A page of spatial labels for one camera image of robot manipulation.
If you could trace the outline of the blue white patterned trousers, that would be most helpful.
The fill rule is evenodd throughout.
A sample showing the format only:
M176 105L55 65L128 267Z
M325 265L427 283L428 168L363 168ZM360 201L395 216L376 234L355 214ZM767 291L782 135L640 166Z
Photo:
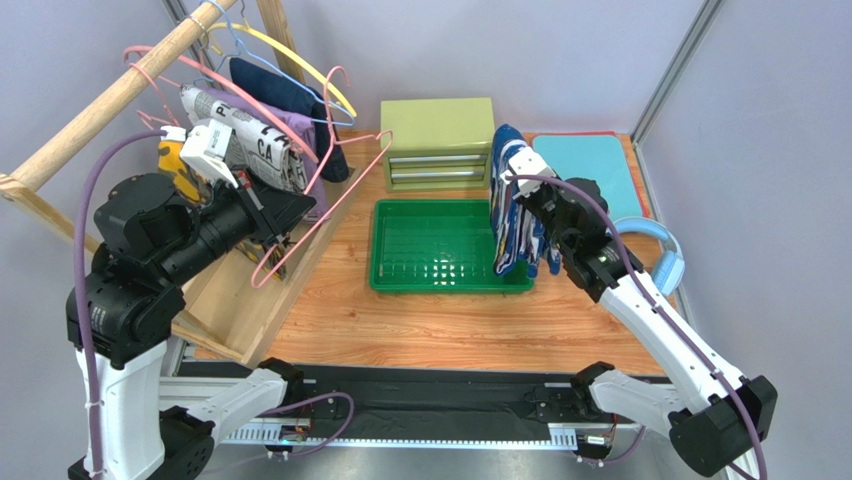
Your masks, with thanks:
M500 175L509 167L510 158L528 147L522 133L509 124L499 126L491 144L489 184L490 225L495 241L493 272L505 276L525 270L527 278L538 276L542 261L551 275L561 271L558 250L546 237L542 223L514 200L515 183L505 183Z

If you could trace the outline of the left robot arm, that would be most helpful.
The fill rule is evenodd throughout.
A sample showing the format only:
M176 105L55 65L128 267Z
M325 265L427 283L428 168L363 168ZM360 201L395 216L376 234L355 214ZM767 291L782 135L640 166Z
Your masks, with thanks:
M285 239L314 207L312 197L275 189L247 172L219 180L194 205L161 173L130 177L96 210L102 235L91 270L66 304L78 352L90 336L99 432L68 470L72 479L194 479L229 435L304 393L304 374L279 359L189 406L162 408L160 370L184 285L244 240Z

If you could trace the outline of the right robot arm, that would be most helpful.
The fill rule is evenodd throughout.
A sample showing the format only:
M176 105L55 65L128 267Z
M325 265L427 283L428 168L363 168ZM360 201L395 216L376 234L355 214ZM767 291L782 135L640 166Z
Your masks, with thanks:
M666 390L599 363L575 379L585 405L667 436L704 477L730 470L744 479L767 478L762 442L776 388L764 376L745 376L669 304L625 246L594 183L546 177L518 201L543 224L572 283L628 328L673 386Z

